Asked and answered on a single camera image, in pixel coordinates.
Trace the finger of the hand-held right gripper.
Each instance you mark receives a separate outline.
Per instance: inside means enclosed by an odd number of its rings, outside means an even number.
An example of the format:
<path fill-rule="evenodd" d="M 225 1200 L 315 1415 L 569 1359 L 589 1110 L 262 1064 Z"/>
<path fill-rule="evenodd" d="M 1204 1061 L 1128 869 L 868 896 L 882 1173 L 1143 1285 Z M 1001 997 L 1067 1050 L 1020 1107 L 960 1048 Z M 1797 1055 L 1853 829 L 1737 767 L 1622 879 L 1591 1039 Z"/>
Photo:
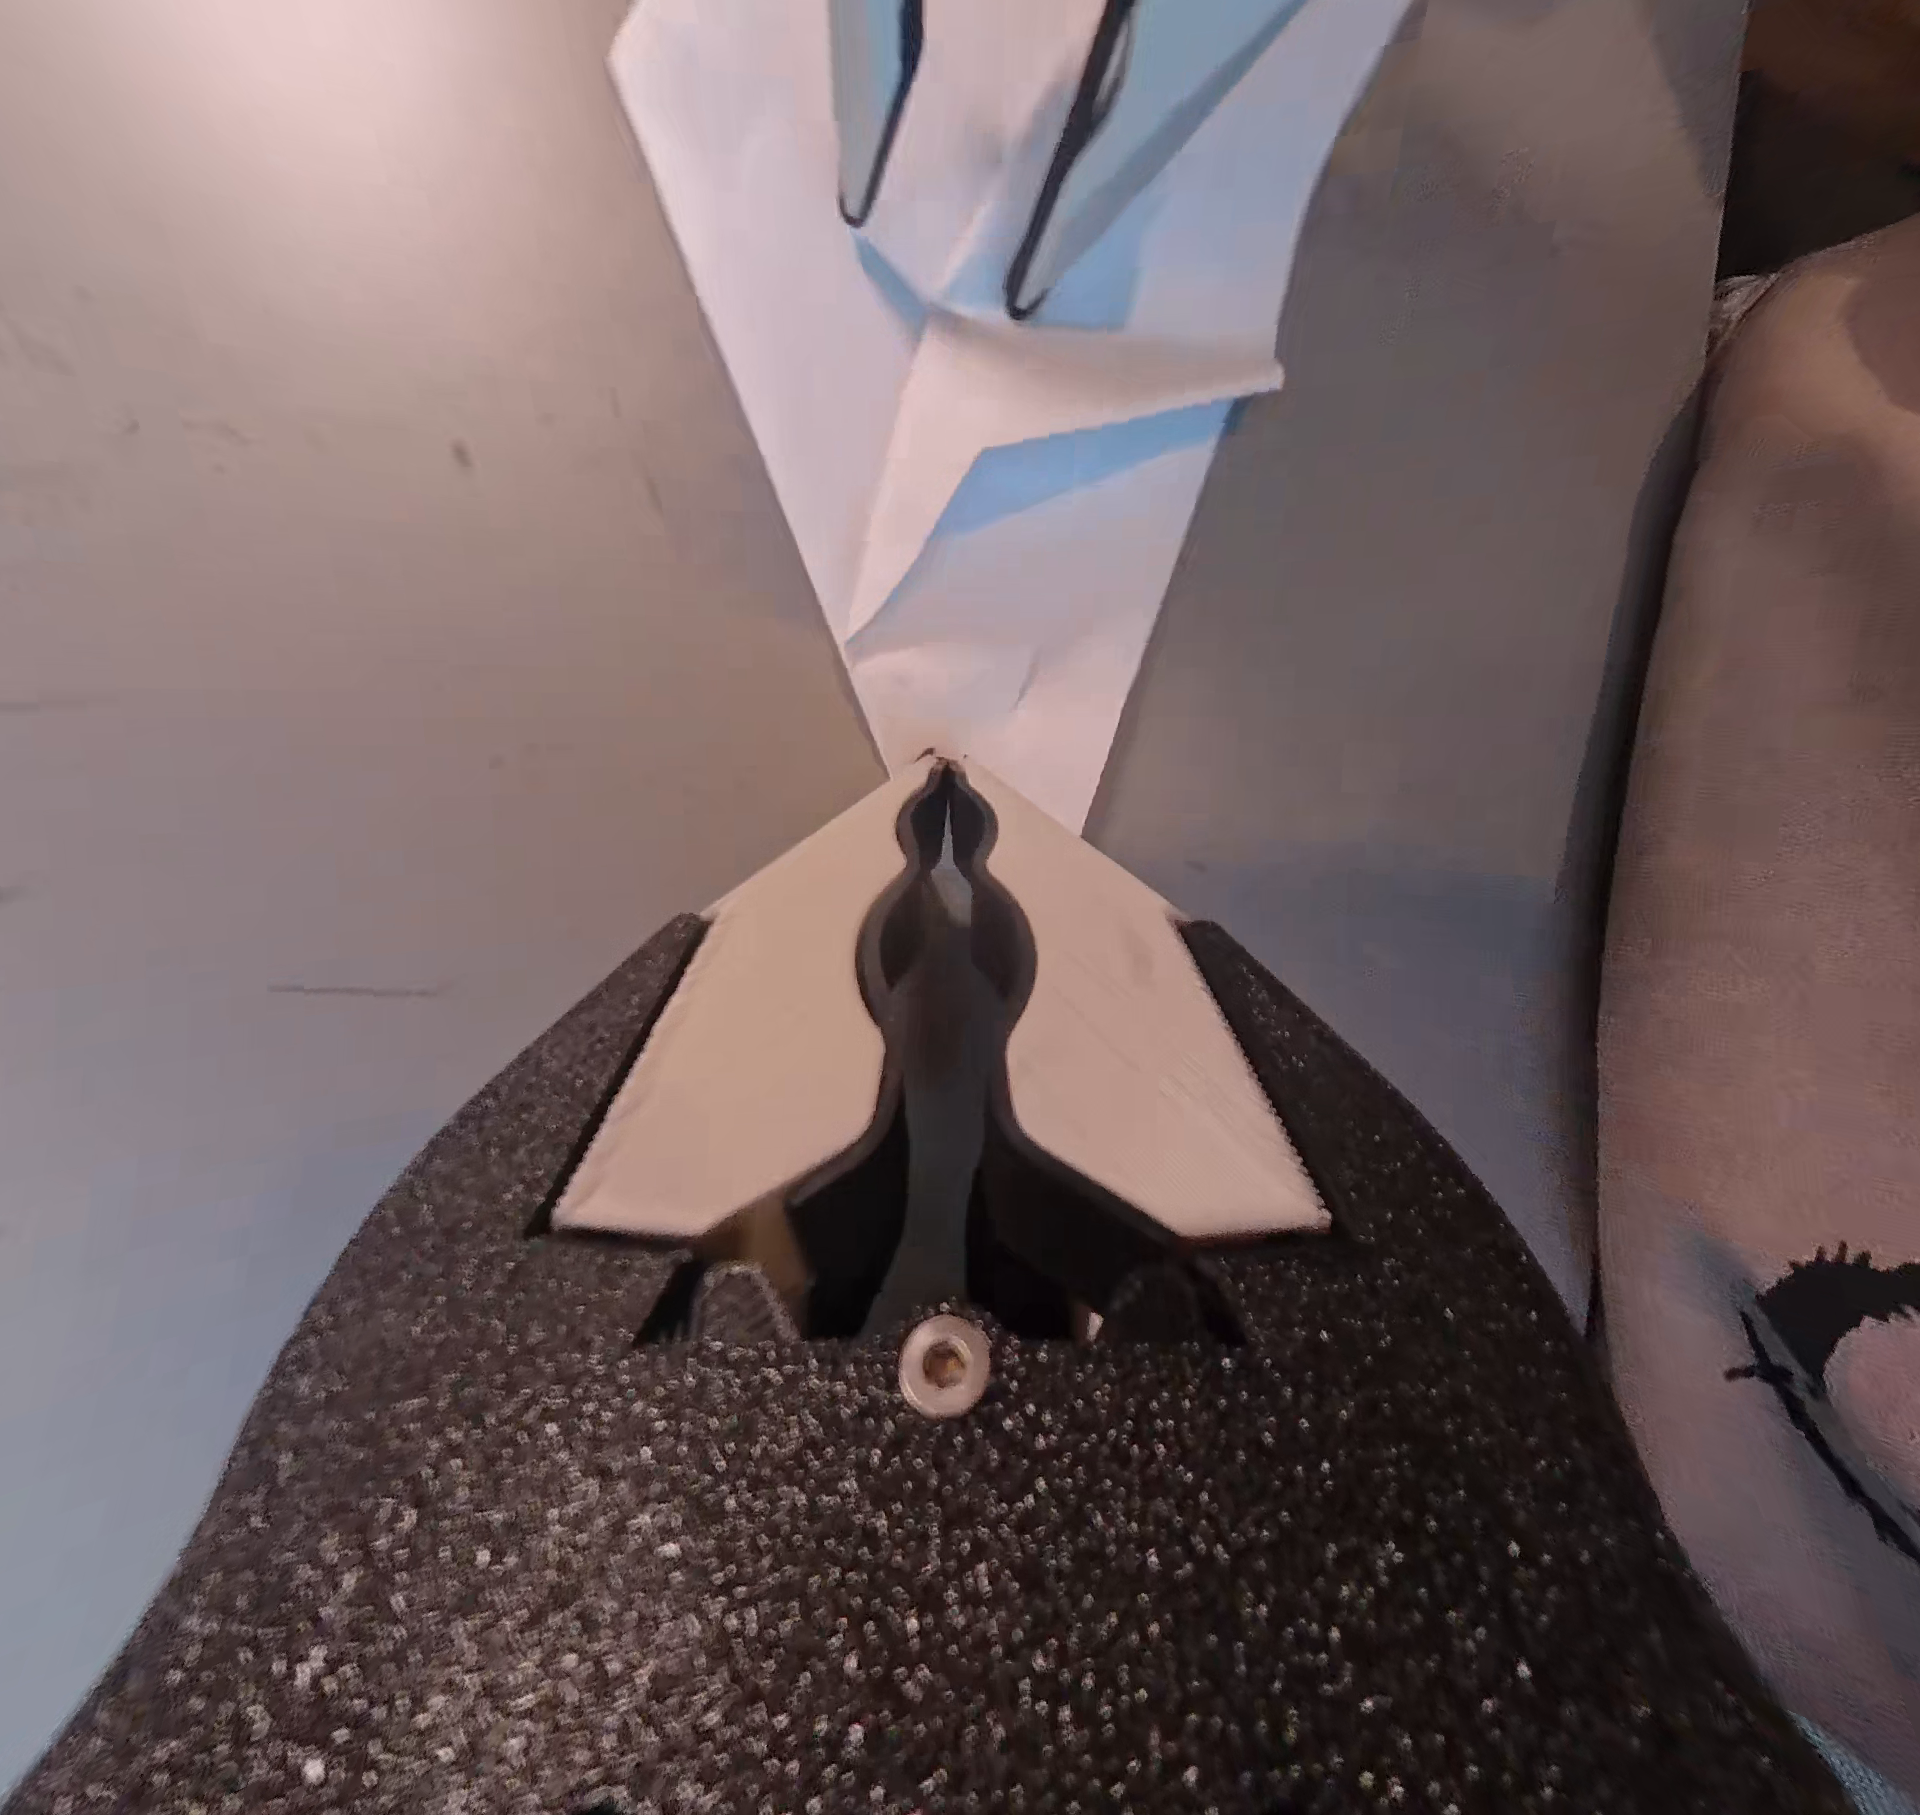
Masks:
<path fill-rule="evenodd" d="M 826 0 L 836 206 L 860 228 L 875 212 L 924 52 L 924 0 Z"/>
<path fill-rule="evenodd" d="M 1306 4 L 1103 4 L 1001 284 L 1008 319 L 1035 313 Z"/>

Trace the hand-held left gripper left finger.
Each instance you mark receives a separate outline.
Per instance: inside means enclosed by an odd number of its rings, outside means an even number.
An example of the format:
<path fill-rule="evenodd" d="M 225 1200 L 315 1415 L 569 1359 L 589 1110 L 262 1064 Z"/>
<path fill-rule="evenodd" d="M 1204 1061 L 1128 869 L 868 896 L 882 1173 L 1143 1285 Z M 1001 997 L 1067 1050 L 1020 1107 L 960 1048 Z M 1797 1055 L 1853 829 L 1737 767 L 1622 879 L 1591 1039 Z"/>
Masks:
<path fill-rule="evenodd" d="M 558 1234 L 765 1277 L 854 1337 L 908 1215 L 906 1061 L 949 762 L 916 761 L 701 917 L 552 1200 Z"/>

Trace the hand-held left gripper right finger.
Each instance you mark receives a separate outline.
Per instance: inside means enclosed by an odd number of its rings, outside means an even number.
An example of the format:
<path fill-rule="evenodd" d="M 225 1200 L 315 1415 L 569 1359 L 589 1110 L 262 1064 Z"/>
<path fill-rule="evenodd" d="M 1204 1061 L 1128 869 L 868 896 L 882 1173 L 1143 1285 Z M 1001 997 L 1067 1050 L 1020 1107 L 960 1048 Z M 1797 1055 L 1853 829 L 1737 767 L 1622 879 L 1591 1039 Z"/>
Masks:
<path fill-rule="evenodd" d="M 1201 1261 L 1332 1234 L 1176 912 L 984 765 L 944 767 L 984 983 L 984 1140 L 965 1288 L 1008 1331 L 1076 1337 L 1170 1298 L 1234 1338 Z"/>

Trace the white paper sheet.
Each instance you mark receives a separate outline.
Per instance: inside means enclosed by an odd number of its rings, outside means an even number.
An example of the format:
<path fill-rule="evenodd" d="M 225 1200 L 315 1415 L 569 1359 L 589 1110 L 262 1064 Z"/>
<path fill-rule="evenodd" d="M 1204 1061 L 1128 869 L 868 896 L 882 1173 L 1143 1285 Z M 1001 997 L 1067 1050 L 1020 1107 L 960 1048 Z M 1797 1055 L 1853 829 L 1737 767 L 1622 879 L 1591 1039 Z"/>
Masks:
<path fill-rule="evenodd" d="M 636 0 L 611 77 L 890 770 L 1082 829 L 1308 199 L 1410 0 L 1308 0 L 1030 319 L 1001 284 L 1106 0 L 924 0 L 866 223 L 826 0 Z"/>

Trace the grey desk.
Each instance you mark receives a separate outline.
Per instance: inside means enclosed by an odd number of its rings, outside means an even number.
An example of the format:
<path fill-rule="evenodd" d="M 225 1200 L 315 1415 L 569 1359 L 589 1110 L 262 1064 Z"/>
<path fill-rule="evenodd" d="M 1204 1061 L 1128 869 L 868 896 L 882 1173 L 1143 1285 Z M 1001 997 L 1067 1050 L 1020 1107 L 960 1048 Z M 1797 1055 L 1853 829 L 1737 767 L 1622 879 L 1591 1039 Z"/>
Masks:
<path fill-rule="evenodd" d="M 2 0 L 4 1786 L 373 1202 L 877 755 L 631 0 Z M 1417 0 L 1087 829 L 1584 1306 L 1588 943 L 1747 0 Z"/>

